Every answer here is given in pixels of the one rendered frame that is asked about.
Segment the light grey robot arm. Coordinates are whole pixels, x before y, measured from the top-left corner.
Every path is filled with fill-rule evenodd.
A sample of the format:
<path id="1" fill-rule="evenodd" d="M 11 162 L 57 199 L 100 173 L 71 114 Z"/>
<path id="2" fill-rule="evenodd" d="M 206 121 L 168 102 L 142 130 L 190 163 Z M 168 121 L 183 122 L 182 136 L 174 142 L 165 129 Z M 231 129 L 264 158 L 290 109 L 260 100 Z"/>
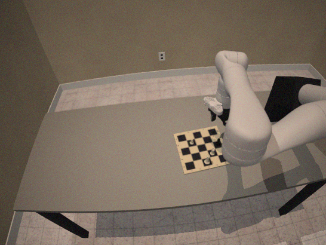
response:
<path id="1" fill-rule="evenodd" d="M 205 97 L 204 104 L 216 115 L 230 109 L 222 141 L 222 155 L 228 163 L 253 166 L 284 151 L 326 138 L 326 87 L 305 84 L 299 91 L 302 105 L 271 125 L 250 85 L 247 55 L 220 51 L 215 65 L 221 75 L 216 97 Z"/>

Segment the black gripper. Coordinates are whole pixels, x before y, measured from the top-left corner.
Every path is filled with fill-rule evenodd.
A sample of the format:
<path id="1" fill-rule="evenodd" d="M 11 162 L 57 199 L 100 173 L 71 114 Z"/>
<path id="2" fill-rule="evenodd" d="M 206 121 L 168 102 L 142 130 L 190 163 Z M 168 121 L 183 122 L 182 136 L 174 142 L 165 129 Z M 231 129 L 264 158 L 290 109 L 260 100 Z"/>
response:
<path id="1" fill-rule="evenodd" d="M 211 112 L 211 121 L 212 122 L 215 121 L 216 114 L 210 108 L 208 108 L 208 110 Z M 225 121 L 227 121 L 229 118 L 229 112 L 230 112 L 230 109 L 223 109 L 223 114 L 221 116 L 218 115 L 218 117 L 222 120 L 224 126 L 226 125 Z"/>

